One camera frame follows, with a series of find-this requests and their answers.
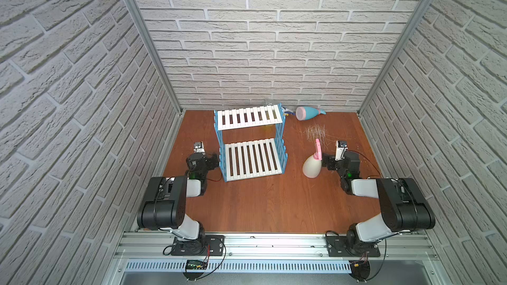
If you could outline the clear blue spray bottle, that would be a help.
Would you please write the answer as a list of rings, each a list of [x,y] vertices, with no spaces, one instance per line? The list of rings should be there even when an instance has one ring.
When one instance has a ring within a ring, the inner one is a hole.
[[[282,111],[283,111],[283,115],[284,116],[295,116],[296,113],[293,111],[293,110],[290,110],[288,108],[285,108],[285,107],[281,107]]]

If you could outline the blue pink spray bottle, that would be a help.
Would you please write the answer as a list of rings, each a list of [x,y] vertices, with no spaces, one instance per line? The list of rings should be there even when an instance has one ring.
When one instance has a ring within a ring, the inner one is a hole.
[[[319,115],[326,115],[326,112],[310,106],[300,106],[296,109],[295,115],[298,121],[306,121]]]

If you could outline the white pink spray bottle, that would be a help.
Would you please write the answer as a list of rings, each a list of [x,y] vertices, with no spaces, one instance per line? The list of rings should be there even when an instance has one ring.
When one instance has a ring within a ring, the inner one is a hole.
[[[315,153],[309,156],[303,164],[303,174],[310,179],[317,178],[322,169],[322,148],[319,139],[315,140]]]

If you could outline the yellow transparent spray bottle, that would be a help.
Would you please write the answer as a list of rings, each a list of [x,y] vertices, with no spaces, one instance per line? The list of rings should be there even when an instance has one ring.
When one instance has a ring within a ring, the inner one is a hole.
[[[276,124],[261,126],[261,131],[264,132],[268,137],[274,137],[276,135]]]

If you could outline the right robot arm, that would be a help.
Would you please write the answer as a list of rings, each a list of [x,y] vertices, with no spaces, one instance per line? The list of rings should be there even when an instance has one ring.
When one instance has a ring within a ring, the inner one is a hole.
[[[401,232],[431,230],[436,216],[413,178],[360,178],[359,154],[345,151],[338,158],[322,154],[322,166],[336,171],[346,194],[376,199],[380,213],[351,225],[345,237],[350,251],[373,246]]]

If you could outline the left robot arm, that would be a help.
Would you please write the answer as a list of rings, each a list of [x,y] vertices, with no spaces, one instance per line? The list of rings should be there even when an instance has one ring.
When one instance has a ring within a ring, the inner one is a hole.
[[[207,174],[219,167],[216,154],[193,153],[186,158],[184,175],[149,180],[143,200],[137,212],[140,228],[170,232],[178,241],[204,242],[203,224],[186,214],[186,201],[205,195]]]

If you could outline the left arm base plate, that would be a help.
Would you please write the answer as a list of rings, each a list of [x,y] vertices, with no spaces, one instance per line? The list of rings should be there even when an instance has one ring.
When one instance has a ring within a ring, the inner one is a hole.
[[[224,235],[205,235],[191,241],[175,239],[169,252],[173,256],[211,256],[220,257],[224,253]]]

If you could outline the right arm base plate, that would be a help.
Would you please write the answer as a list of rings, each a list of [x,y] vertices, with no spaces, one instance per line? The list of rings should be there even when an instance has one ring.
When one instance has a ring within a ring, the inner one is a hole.
[[[355,237],[325,236],[326,248],[330,257],[380,257],[378,244],[375,242],[363,242]]]

